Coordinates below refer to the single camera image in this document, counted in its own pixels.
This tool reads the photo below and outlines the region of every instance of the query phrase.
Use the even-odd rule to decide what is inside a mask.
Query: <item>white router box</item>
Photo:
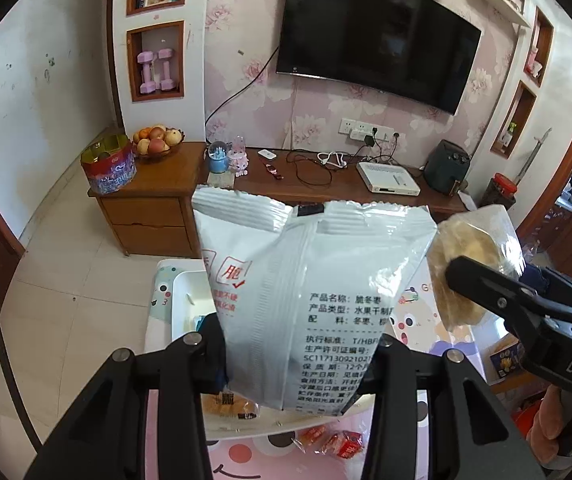
[[[419,195],[419,186],[401,166],[360,162],[357,171],[364,179],[366,187],[373,193],[390,193],[395,195]]]

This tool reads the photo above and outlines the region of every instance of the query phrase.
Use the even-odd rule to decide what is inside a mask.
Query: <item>cartoon mouth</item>
[[[261,478],[261,475],[255,475],[255,476],[240,476],[240,475],[233,475],[232,473],[227,473],[226,471],[224,471],[224,465],[223,464],[219,464],[219,467],[217,469],[215,469],[213,471],[213,473],[221,473],[222,475],[226,475],[229,476],[230,478],[242,478],[242,479],[246,479],[246,478]]]

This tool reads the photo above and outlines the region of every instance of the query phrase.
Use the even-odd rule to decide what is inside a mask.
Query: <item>cartoon table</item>
[[[171,342],[172,283],[175,276],[186,270],[203,270],[200,260],[164,260],[155,276],[150,315],[146,330],[147,352],[165,348]],[[423,260],[398,304],[386,332],[394,335],[416,351],[442,355],[448,348],[458,348],[483,374],[477,346],[469,327],[459,327],[452,333],[445,330],[432,293],[430,273]],[[425,393],[418,395],[417,474],[418,479],[428,474],[428,420]],[[368,436],[372,409],[353,416],[345,416],[337,428],[358,431]],[[365,453],[351,460],[301,452],[292,439],[294,432],[269,436],[208,442],[210,463],[215,480],[358,480],[361,477]],[[158,480],[157,474],[157,395],[151,392],[146,426],[146,479]]]

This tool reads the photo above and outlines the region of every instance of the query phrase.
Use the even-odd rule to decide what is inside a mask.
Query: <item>purple dumbbell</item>
[[[156,90],[155,81],[151,76],[151,66],[155,61],[155,53],[151,50],[144,50],[141,54],[136,57],[136,62],[143,65],[144,69],[144,82],[141,83],[139,91],[142,94],[151,94]]]
[[[162,48],[159,51],[159,59],[163,59],[163,79],[162,90],[175,90],[175,82],[170,78],[170,61],[169,59],[175,54],[171,48]]]

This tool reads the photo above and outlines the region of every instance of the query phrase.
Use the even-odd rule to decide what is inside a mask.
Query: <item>wall-mounted television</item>
[[[433,0],[286,0],[277,72],[368,86],[454,114],[480,36]]]

